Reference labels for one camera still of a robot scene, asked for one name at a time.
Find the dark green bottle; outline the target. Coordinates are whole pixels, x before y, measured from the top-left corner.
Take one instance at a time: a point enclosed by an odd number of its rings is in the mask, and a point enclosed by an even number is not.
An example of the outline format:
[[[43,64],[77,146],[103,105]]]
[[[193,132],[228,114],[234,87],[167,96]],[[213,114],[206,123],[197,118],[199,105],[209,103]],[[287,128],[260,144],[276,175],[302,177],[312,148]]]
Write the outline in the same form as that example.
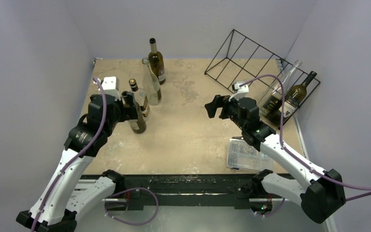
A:
[[[146,122],[143,118],[139,104],[135,101],[134,93],[130,91],[123,91],[122,98],[125,102],[124,107],[126,109],[128,123],[132,131],[136,134],[145,132]]]
[[[285,102],[279,104],[280,108],[274,110],[267,119],[274,125],[280,126],[280,118],[283,116],[283,123],[285,123],[294,112],[298,109],[300,103],[307,96],[307,87],[317,76],[317,73],[311,71],[301,84],[294,85],[285,94]]]

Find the clear glass bottle short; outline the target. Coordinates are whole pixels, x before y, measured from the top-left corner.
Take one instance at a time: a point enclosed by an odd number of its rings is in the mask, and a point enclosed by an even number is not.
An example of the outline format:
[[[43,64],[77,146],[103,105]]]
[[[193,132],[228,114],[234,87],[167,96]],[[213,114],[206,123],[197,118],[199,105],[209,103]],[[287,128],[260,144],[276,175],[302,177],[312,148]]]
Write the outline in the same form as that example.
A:
[[[290,80],[294,76],[295,72],[301,67],[302,61],[296,60],[296,62],[290,66],[289,70],[284,71],[284,74],[279,77],[284,88],[287,87]],[[277,106],[282,99],[282,91],[280,83],[275,80],[264,92],[262,97],[257,104],[259,107],[259,113],[262,117],[267,117]]]

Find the dark green bottle front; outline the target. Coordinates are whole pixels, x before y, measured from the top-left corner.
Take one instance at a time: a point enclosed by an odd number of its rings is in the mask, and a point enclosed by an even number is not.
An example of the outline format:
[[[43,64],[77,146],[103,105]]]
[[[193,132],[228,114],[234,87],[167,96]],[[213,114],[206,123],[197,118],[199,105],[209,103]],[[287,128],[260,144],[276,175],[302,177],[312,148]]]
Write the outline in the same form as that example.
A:
[[[307,96],[307,87],[317,76],[317,73],[311,71],[301,84],[294,85],[285,94],[285,102],[279,104],[280,108],[274,110],[267,119],[274,125],[280,126],[280,118],[283,116],[283,123],[285,123],[294,112],[298,109],[300,103]]]

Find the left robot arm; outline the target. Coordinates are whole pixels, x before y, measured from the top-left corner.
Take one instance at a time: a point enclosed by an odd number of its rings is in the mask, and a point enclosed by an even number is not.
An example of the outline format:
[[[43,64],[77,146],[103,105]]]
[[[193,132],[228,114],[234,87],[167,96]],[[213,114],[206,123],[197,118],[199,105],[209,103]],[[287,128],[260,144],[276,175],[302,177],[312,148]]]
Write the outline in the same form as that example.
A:
[[[83,172],[104,146],[118,122],[138,119],[134,94],[90,96],[88,113],[69,132],[59,164],[49,184],[32,208],[21,211],[16,221],[34,232],[72,232],[78,221],[102,199],[123,195],[125,178],[113,170],[101,174],[94,184],[75,198],[71,195]]]

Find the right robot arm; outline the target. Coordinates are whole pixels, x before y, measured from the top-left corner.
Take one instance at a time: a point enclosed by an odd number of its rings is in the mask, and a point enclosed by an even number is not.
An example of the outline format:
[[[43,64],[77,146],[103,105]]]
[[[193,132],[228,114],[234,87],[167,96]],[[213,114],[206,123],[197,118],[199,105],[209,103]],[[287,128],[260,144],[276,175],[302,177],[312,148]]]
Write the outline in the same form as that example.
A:
[[[220,119],[230,119],[242,131],[243,140],[265,154],[292,176],[283,178],[271,171],[252,183],[252,191],[263,197],[267,193],[279,195],[299,205],[313,222],[321,224],[346,203],[341,174],[312,163],[295,150],[290,151],[282,137],[260,120],[256,101],[243,97],[215,95],[205,104],[208,117],[221,109]]]

